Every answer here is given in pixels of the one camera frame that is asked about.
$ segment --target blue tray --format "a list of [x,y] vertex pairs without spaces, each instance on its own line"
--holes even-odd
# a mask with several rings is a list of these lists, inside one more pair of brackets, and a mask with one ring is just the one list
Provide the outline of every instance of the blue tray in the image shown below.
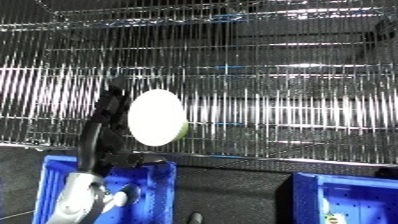
[[398,181],[296,173],[297,224],[398,223]]
[[[33,218],[34,224],[44,224],[50,218],[67,174],[75,170],[75,157],[45,158]],[[134,184],[141,189],[141,196],[136,204],[112,208],[102,214],[95,223],[173,223],[175,177],[176,166],[171,162],[138,169],[112,169],[105,179],[112,193],[119,191],[126,184]]]

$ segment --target metal wire rack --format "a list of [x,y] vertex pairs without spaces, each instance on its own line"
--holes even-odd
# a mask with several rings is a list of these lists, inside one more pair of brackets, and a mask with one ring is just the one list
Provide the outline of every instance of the metal wire rack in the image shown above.
[[0,22],[0,141],[76,146],[103,83],[168,89],[188,136],[126,150],[397,163],[390,0],[36,0]]

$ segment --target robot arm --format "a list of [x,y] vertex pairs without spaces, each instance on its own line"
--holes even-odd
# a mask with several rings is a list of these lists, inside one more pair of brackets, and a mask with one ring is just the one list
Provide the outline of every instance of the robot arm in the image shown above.
[[130,106],[129,92],[120,87],[124,83],[124,77],[116,78],[85,124],[78,146],[77,171],[67,177],[48,224],[92,224],[112,207],[112,202],[121,206],[128,201],[127,194],[118,192],[119,201],[114,203],[115,197],[108,193],[104,183],[113,166],[134,167],[143,161],[140,154],[119,153],[124,144],[123,118]]

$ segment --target white knob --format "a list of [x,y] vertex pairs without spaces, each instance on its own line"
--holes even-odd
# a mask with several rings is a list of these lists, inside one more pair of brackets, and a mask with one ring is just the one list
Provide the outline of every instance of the white knob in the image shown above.
[[125,206],[127,201],[128,201],[127,194],[124,193],[123,191],[119,191],[113,196],[113,204],[117,207]]

